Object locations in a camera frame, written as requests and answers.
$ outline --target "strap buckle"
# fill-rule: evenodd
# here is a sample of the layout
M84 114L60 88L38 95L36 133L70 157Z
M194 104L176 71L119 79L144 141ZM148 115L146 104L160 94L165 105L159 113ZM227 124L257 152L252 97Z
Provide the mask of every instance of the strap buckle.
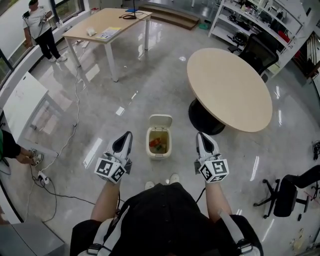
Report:
M88 255L95 255L97 256L98 255L98 252L100 251L100 249L102 248L102 245L99 244L99 243L94 243L94 244L91 244L89 246L89 248L86 250L86 253Z
M236 246L241 251L241 254L248 254L254 249L252 244L245 238L238 241Z

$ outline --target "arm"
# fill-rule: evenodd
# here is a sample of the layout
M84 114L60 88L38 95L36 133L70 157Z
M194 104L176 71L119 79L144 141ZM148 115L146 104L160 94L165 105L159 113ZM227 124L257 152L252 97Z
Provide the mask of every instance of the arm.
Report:
M31 47L32 46L32 42L31 42L31 38L30 38L29 28L25 27L23 29L23 31L24 31L24 36L25 36L25 40L26 40L26 46L27 47Z
M117 210L120 182L113 184L107 181L95 203L91 213L91 220L104 222L115 217Z
M48 12L46 13L45 17L46 17L47 19L49 19L49 18L51 17L51 15L52 15L52 11L50 10L50 11L48 11Z
M208 209L209 218L216 222L220 219L218 211L224 210L231 215L232 211L230 205L221 189L220 183L206 183L205 184L206 206Z

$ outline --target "black and white marker cube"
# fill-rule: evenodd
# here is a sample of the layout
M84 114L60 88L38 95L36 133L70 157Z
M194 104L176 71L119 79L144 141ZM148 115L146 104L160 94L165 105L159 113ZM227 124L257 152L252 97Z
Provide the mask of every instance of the black and white marker cube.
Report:
M126 170L119 162L112 162L104 158L98 158L94 173L116 184L126 173Z
M205 161L199 172L206 183L220 182L229 174L227 159Z

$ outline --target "table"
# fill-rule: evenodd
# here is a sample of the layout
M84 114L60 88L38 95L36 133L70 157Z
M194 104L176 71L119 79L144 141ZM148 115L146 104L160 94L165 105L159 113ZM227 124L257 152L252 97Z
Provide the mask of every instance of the table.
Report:
M17 144L56 157L58 156L56 151L25 139L27 129L35 128L32 121L45 102L48 102L60 115L65 114L63 109L48 95L48 89L27 72L6 101L3 111L8 128ZM72 117L68 116L66 119L73 125L76 124Z
M149 45L149 23L150 23L150 15L152 12L148 11L139 11L136 13L137 19L123 19L119 18L121 15L130 14L130 12L126 12L125 9L118 8L105 8L101 11L96 12L85 20L79 22L77 25L72 27L70 30L65 32L62 36L65 38L67 45L72 54L72 58L77 67L80 67L79 59L72 47L73 40L84 40L90 41L94 43L104 44L106 57L109 62L111 75L113 81L118 81L118 74L116 71L115 60L112 53L111 42L115 40L121 33L123 33L128 28L132 27L134 24L140 22L142 19L145 22L145 33L144 33L144 49L148 50ZM97 34L93 36L89 36L87 34L87 28L93 28ZM102 33L109 27L121 28L115 35L110 37L109 40L101 40L96 38L97 35Z
M220 133L225 125L244 132L264 129L272 117L272 101L259 74L237 55L204 48L191 55L187 75L196 99L189 118L200 132Z

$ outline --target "green object on floor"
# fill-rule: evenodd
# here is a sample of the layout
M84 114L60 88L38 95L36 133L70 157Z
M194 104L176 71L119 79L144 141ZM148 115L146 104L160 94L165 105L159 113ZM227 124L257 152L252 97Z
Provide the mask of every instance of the green object on floor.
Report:
M202 29L202 30L208 30L208 29L209 29L209 26L208 26L208 24L201 23L201 24L199 25L199 28Z

